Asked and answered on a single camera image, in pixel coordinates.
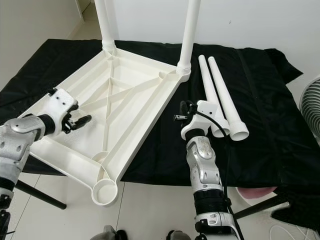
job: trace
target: electric fan grille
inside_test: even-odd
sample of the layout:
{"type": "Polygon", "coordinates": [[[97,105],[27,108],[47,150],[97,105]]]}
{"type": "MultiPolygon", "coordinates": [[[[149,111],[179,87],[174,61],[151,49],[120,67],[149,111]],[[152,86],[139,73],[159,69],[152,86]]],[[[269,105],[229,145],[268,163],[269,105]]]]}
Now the electric fan grille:
{"type": "Polygon", "coordinates": [[[308,85],[301,96],[300,110],[318,140],[320,139],[320,79],[308,85]]]}

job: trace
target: black table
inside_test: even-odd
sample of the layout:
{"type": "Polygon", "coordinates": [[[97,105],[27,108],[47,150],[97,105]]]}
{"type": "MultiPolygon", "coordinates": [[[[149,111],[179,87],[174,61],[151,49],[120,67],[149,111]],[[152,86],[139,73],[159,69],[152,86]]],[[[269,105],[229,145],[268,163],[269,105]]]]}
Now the black table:
{"type": "MultiPolygon", "coordinates": [[[[116,41],[120,49],[176,65],[181,44],[116,41]]],[[[0,124],[15,118],[75,70],[101,51],[99,40],[47,40],[0,93],[0,124]]],[[[180,101],[206,99],[198,56],[214,56],[241,119],[250,136],[231,142],[228,186],[244,188],[278,187],[277,197],[236,214],[237,218],[289,201],[289,212],[272,215],[276,219],[316,229],[320,196],[320,149],[301,116],[286,83],[301,72],[276,49],[234,49],[219,45],[195,44],[191,76],[182,83],[148,135],[122,181],[144,184],[190,186],[186,143],[179,124],[173,123],[180,101]],[[302,209],[308,220],[297,217],[302,209]]],[[[209,134],[216,153],[221,178],[226,172],[223,139],[209,134]]],[[[29,156],[26,173],[61,175],[60,172],[29,156]]],[[[34,192],[18,183],[29,194],[55,206],[61,202],[34,192]]]]}

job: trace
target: black cable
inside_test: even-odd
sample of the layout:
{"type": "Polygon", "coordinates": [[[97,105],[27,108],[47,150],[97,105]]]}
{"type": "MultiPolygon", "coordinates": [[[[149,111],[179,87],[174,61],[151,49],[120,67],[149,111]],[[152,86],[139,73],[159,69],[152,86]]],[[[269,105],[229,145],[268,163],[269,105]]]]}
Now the black cable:
{"type": "Polygon", "coordinates": [[[235,218],[234,211],[231,208],[231,201],[228,198],[227,183],[228,183],[228,174],[229,174],[229,165],[230,165],[230,143],[229,143],[228,136],[227,136],[225,130],[213,118],[211,118],[211,117],[209,117],[209,116],[207,116],[204,113],[199,112],[199,111],[195,111],[195,114],[198,114],[198,115],[208,119],[210,122],[212,122],[214,125],[216,125],[218,127],[218,129],[222,132],[223,137],[225,139],[227,162],[226,162],[226,170],[225,170],[224,183],[223,183],[224,198],[225,198],[225,201],[226,201],[227,208],[228,208],[230,214],[233,216],[234,224],[235,224],[236,230],[239,233],[240,239],[244,240],[244,236],[243,236],[243,234],[241,232],[241,229],[240,229],[240,226],[238,224],[238,221],[235,218]]]}
{"type": "Polygon", "coordinates": [[[14,234],[16,231],[10,231],[10,232],[7,232],[5,234],[1,234],[0,237],[3,237],[3,236],[7,236],[9,234],[14,234]]]}

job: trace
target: black metal leg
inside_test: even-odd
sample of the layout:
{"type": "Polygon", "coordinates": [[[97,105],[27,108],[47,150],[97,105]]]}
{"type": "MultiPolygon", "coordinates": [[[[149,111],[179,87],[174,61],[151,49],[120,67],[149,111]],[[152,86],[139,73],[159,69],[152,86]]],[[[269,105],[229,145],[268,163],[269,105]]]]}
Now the black metal leg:
{"type": "Polygon", "coordinates": [[[288,200],[284,196],[277,195],[277,196],[274,196],[268,200],[265,200],[263,202],[260,202],[256,205],[253,205],[251,207],[248,207],[242,211],[235,213],[234,217],[236,219],[241,219],[241,218],[249,216],[251,214],[255,214],[255,213],[261,212],[263,210],[277,206],[279,204],[283,204],[287,201],[288,200]]]}
{"type": "Polygon", "coordinates": [[[48,204],[51,204],[57,208],[60,209],[66,209],[67,205],[64,204],[63,202],[60,202],[54,198],[52,198],[51,196],[43,193],[42,191],[39,191],[37,189],[35,189],[34,187],[24,183],[23,181],[18,180],[18,182],[16,183],[15,187],[27,194],[30,194],[31,196],[36,197],[37,199],[40,199],[48,204]]]}

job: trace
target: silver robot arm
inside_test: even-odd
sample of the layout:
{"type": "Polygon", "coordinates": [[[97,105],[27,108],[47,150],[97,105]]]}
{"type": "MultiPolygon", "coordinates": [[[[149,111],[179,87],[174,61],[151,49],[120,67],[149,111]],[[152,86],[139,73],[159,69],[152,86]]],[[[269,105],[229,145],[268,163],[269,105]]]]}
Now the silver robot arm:
{"type": "Polygon", "coordinates": [[[91,120],[87,115],[76,122],[71,120],[71,111],[76,110],[78,102],[65,90],[53,89],[41,115],[28,114],[8,120],[0,126],[0,230],[3,233],[3,216],[10,219],[5,212],[14,196],[13,189],[20,173],[25,167],[30,147],[46,135],[66,134],[83,127],[91,120]]]}
{"type": "Polygon", "coordinates": [[[195,229],[199,233],[196,240],[240,240],[242,235],[228,211],[216,154],[206,137],[212,122],[197,114],[213,118],[217,106],[200,100],[197,105],[187,102],[180,108],[180,115],[174,119],[182,121],[181,137],[187,141],[186,160],[196,210],[195,229]]]}

